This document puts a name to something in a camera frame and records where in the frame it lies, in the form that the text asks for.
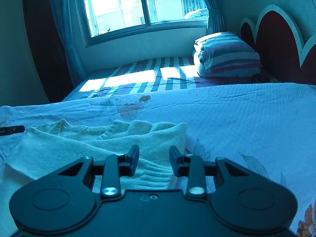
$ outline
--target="wall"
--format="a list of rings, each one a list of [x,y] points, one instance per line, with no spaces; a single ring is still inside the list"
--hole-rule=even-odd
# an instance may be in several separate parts
[[[206,33],[206,27],[164,30],[115,39],[86,48],[75,0],[71,0],[71,12],[74,42],[88,75],[95,70],[115,68],[140,60],[190,57],[194,41]]]
[[[48,103],[24,25],[22,0],[0,0],[0,106]]]
[[[256,23],[261,11],[270,4],[279,6],[292,16],[304,42],[316,34],[316,8],[312,0],[223,0],[227,30],[239,33],[240,22],[244,17]]]

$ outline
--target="black device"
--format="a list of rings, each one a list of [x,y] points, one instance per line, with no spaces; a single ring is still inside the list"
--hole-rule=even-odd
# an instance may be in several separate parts
[[[9,209],[19,231],[13,236],[185,237],[295,236],[288,228],[295,196],[281,185],[227,158],[203,161],[170,148],[181,190],[122,190],[120,177],[135,174],[139,147],[104,161],[81,158],[19,189]],[[92,192],[102,175],[100,193]],[[206,192],[205,176],[216,191]]]
[[[24,126],[0,127],[0,136],[24,133],[24,131],[25,131]]]

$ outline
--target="scalloped headboard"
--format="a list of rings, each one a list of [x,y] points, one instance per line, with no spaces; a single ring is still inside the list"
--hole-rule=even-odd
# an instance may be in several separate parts
[[[263,68],[279,81],[316,85],[316,35],[304,45],[296,23],[278,6],[266,7],[257,25],[243,19],[241,39],[259,53]]]

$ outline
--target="window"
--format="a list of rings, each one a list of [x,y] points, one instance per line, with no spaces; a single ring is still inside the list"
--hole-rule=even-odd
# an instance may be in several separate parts
[[[208,18],[203,0],[78,0],[78,4],[91,44],[146,31],[204,26]]]

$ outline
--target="striped bed sheet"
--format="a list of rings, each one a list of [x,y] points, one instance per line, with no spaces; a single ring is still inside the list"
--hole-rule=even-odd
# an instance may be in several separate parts
[[[249,77],[201,78],[193,58],[158,58],[96,71],[63,101],[250,82]]]

